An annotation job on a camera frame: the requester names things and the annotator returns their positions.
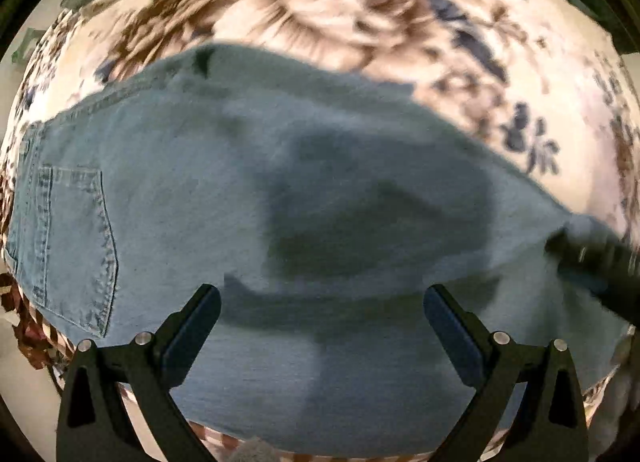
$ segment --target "floral fabric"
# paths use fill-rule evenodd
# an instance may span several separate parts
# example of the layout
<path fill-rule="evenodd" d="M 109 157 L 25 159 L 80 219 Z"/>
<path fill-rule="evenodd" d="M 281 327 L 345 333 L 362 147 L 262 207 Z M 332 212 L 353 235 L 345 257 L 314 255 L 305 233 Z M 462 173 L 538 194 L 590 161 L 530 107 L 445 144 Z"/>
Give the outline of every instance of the floral fabric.
<path fill-rule="evenodd" d="M 10 114 L 2 240 L 29 123 L 205 42 L 396 84 L 569 210 L 640 245 L 638 96 L 610 36 L 565 0 L 95 0 L 65 11 Z M 587 394 L 588 410 L 604 386 Z"/>

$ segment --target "denim fabric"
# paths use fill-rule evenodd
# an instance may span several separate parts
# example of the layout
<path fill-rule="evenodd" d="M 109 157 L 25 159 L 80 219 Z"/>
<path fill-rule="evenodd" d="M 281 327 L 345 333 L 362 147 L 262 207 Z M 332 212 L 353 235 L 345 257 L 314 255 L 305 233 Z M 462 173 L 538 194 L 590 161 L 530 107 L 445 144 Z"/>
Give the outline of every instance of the denim fabric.
<path fill-rule="evenodd" d="M 583 387 L 625 330 L 543 254 L 568 211 L 392 86 L 207 46 L 29 128 L 23 148 L 7 252 L 27 295 L 102 346 L 219 287 L 172 395 L 239 438 L 434 449 L 472 390 L 422 315 L 426 284 L 516 341 L 565 339 Z"/>

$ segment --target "back pocket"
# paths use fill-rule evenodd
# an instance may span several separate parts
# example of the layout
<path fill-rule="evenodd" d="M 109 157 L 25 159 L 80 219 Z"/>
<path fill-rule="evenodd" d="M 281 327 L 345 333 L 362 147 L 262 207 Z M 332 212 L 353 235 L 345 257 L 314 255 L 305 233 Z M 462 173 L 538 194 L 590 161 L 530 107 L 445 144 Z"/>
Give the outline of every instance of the back pocket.
<path fill-rule="evenodd" d="M 35 249 L 42 278 L 34 290 L 34 302 L 104 337 L 117 262 L 102 173 L 41 166 L 35 195 Z"/>

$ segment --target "pocket stitching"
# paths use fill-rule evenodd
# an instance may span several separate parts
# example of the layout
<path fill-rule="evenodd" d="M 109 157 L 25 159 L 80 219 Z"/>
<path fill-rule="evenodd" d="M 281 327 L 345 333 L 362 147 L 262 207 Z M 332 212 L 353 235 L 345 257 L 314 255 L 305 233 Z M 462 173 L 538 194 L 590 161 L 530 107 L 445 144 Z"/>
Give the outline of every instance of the pocket stitching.
<path fill-rule="evenodd" d="M 97 323 L 95 326 L 92 325 L 91 323 L 76 323 L 76 321 L 69 318 L 68 316 L 63 316 L 59 314 L 57 311 L 54 311 L 53 309 L 50 308 L 51 306 L 49 305 L 49 302 L 47 299 L 47 263 L 49 258 L 49 254 L 48 254 L 49 230 L 50 230 L 50 224 L 51 224 L 50 195 L 51 195 L 51 191 L 53 189 L 53 184 L 54 184 L 54 171 L 58 172 L 59 174 L 60 173 L 66 174 L 69 176 L 71 176 L 73 172 L 83 173 L 84 174 L 82 176 L 83 178 L 87 174 L 90 175 L 90 182 L 88 183 L 88 185 L 73 184 L 71 180 L 69 180 L 68 182 L 63 182 L 62 180 L 60 180 L 60 181 L 56 181 L 56 183 L 59 183 L 68 189 L 78 189 L 80 191 L 84 191 L 85 193 L 88 193 L 89 195 L 91 195 L 95 203 L 98 219 L 100 219 L 100 223 L 102 225 L 101 231 L 102 231 L 104 240 L 101 244 L 101 247 L 104 250 L 104 258 L 100 265 L 99 277 L 101 280 L 104 280 L 104 286 L 106 288 L 106 291 L 104 292 L 104 298 L 103 298 L 104 302 L 102 306 L 96 308 Z M 111 224 L 109 222 L 109 218 L 106 214 L 104 194 L 102 193 L 102 172 L 99 169 L 92 169 L 92 168 L 68 169 L 68 168 L 57 168 L 54 166 L 43 165 L 39 168 L 39 174 L 42 174 L 42 173 L 46 173 L 46 175 L 49 178 L 48 179 L 49 182 L 47 183 L 46 186 L 39 185 L 39 188 L 42 189 L 45 194 L 47 203 L 46 203 L 46 209 L 44 207 L 39 207 L 38 209 L 43 210 L 42 213 L 46 213 L 47 217 L 44 222 L 45 224 L 44 229 L 46 230 L 46 236 L 45 236 L 45 240 L 42 242 L 43 250 L 42 250 L 42 258 L 41 258 L 41 264 L 43 267 L 42 269 L 43 285 L 42 285 L 42 293 L 40 295 L 37 295 L 38 298 L 40 299 L 38 304 L 42 305 L 44 309 L 46 309 L 47 311 L 52 312 L 57 316 L 60 316 L 65 321 L 68 321 L 69 323 L 76 325 L 76 327 L 80 327 L 82 330 L 90 334 L 94 334 L 98 337 L 104 337 L 106 335 L 108 320 L 111 314 L 111 305 L 113 303 L 113 296 L 115 292 L 116 256 L 115 256 L 113 232 L 111 230 Z"/>

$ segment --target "clamp jaw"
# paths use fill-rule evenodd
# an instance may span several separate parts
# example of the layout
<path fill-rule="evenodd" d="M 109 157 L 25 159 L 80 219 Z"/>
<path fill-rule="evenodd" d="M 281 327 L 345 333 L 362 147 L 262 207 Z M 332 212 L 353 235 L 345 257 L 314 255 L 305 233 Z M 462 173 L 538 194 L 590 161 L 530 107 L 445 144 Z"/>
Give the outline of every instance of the clamp jaw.
<path fill-rule="evenodd" d="M 518 415 L 496 462 L 586 462 L 587 429 L 580 386 L 562 340 L 547 347 L 490 334 L 441 285 L 424 295 L 424 313 L 460 379 L 476 389 L 462 418 L 430 462 L 477 462 L 489 444 L 513 388 L 528 382 Z M 78 344 L 58 420 L 61 462 L 152 462 L 144 453 L 116 387 L 126 382 L 170 462 L 214 462 L 170 397 L 182 384 L 220 317 L 220 293 L 203 285 L 155 334 L 123 346 Z"/>
<path fill-rule="evenodd" d="M 498 428 L 515 385 L 527 389 L 495 462 L 587 462 L 580 384 L 566 343 L 517 344 L 490 333 L 441 285 L 428 288 L 424 313 L 456 372 L 476 395 L 430 462 L 477 462 Z"/>
<path fill-rule="evenodd" d="M 58 417 L 56 458 L 63 462 L 154 462 L 130 423 L 116 382 L 131 385 L 146 423 L 170 461 L 213 462 L 169 395 L 179 386 L 220 317 L 222 302 L 202 285 L 155 334 L 98 348 L 85 339 L 66 376 Z"/>
<path fill-rule="evenodd" d="M 571 239 L 566 229 L 547 240 L 545 252 L 559 260 L 558 275 L 586 288 L 600 303 L 640 327 L 640 257 L 638 251 L 608 240 Z"/>

